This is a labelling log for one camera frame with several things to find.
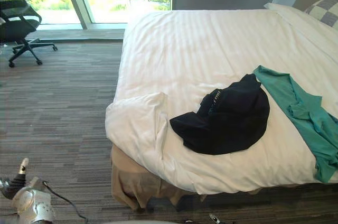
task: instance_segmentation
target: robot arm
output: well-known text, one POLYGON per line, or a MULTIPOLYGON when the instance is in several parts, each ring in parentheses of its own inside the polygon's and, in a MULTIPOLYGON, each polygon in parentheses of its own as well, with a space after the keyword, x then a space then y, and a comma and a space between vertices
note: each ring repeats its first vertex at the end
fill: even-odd
POLYGON ((52 223, 54 211, 51 196, 44 192, 43 181, 34 178, 25 186, 27 165, 28 159, 25 158, 13 180, 0 179, 0 191, 6 198, 12 199, 12 206, 17 209, 19 215, 19 224, 52 223))

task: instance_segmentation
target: beige bed skirt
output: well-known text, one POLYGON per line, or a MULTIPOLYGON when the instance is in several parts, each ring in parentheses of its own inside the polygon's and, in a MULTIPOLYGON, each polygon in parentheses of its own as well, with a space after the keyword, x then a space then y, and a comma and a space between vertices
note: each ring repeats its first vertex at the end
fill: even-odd
MULTIPOLYGON (((117 201, 130 206, 133 210, 146 208, 151 197, 168 198, 176 206, 182 196, 196 194, 167 183, 136 163, 117 146, 111 149, 111 163, 111 194, 117 201)), ((263 188, 248 193, 254 195, 261 189, 263 188)), ((200 196, 201 201, 206 198, 206 195, 200 196)))

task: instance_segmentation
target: windowsill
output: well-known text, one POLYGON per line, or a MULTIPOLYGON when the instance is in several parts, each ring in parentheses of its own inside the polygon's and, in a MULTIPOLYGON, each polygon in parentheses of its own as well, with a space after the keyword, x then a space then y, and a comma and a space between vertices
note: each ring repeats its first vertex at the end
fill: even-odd
POLYGON ((27 38, 41 40, 123 40, 126 23, 95 23, 83 30, 81 24, 42 24, 27 38))
MULTIPOLYGON (((125 30, 127 23, 91 23, 89 30, 125 30)), ((37 30, 82 30, 81 24, 41 24, 37 30)))

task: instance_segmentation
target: chair armrest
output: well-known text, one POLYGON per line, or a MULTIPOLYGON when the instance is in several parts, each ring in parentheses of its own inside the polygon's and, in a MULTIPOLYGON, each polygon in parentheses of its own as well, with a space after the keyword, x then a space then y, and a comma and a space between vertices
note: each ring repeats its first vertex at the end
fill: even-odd
POLYGON ((10 18, 19 17, 21 21, 25 22, 32 28, 32 31, 35 31, 36 28, 31 23, 29 23, 24 16, 36 16, 39 18, 39 25, 41 24, 41 16, 29 4, 27 4, 25 7, 10 8, 0 11, 0 17, 6 22, 10 21, 10 18))

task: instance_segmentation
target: floor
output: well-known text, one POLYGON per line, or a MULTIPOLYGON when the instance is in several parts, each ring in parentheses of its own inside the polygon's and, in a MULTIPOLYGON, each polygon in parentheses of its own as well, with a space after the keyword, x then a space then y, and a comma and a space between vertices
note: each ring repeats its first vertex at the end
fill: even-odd
MULTIPOLYGON (((153 199, 133 212, 111 196, 110 149, 105 137, 105 108, 115 93, 122 43, 59 43, 59 50, 37 48, 38 66, 24 54, 9 68, 9 48, 0 55, 0 175, 13 177, 24 157, 27 179, 49 181, 72 200, 90 223, 114 220, 193 219, 212 224, 213 213, 226 223, 338 223, 338 186, 310 184, 297 188, 186 198, 177 211, 165 199, 153 199)), ((0 214, 12 213, 0 197, 0 214)), ((83 223, 74 210, 52 197, 55 223, 83 223)))
POLYGON ((100 29, 100 24, 97 25, 97 29, 90 30, 37 30, 30 33, 27 39, 123 39, 124 29, 100 29))

